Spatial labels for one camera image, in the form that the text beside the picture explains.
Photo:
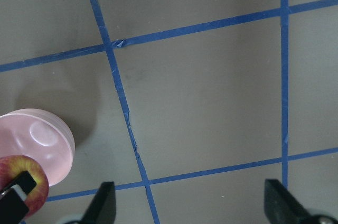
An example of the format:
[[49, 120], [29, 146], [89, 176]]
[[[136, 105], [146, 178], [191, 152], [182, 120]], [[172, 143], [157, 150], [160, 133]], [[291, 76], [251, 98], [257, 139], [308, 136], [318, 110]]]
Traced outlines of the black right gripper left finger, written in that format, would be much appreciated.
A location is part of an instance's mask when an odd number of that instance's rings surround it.
[[115, 219], [115, 184], [114, 182], [103, 182], [82, 216], [81, 223], [113, 224]]

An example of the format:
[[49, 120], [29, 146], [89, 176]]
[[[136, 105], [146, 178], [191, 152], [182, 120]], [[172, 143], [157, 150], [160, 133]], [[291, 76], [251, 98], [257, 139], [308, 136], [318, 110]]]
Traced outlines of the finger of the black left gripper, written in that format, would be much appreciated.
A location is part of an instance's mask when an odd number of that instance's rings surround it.
[[17, 224], [24, 219], [29, 212], [25, 201], [35, 187], [31, 174], [23, 171], [1, 190], [1, 223]]

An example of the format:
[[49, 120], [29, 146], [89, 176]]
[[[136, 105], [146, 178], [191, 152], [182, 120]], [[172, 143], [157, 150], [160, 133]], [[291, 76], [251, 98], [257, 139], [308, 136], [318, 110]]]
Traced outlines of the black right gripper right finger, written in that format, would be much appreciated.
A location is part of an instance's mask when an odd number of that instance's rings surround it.
[[306, 223], [311, 214], [278, 179], [265, 179], [264, 213], [269, 223]]

